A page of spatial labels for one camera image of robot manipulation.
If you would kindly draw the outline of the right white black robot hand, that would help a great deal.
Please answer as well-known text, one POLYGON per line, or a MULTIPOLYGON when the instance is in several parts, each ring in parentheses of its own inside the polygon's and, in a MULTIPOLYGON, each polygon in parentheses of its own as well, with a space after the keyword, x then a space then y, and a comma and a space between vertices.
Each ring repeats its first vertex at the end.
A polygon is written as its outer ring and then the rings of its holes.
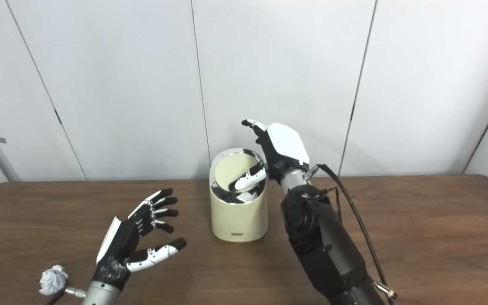
POLYGON ((310 157, 295 130, 284 124, 263 124, 253 119, 245 119, 241 123, 254 131, 265 160, 231 182, 230 191, 241 192, 265 178, 275 180, 284 194, 308 183, 304 175, 310 169, 310 157))

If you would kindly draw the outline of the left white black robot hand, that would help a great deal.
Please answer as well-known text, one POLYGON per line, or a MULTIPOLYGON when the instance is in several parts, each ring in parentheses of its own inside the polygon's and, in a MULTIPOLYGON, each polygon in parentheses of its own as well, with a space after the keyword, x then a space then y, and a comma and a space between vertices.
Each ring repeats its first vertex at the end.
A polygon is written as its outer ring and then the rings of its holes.
POLYGON ((151 268, 186 247, 187 241, 177 238, 166 244, 138 249, 140 239, 155 230, 174 232, 174 228, 162 220, 179 215, 177 210, 167 208, 178 201, 173 193, 173 189, 159 190, 143 199, 126 219, 114 217, 97 253, 93 282, 122 292, 132 273, 151 268))

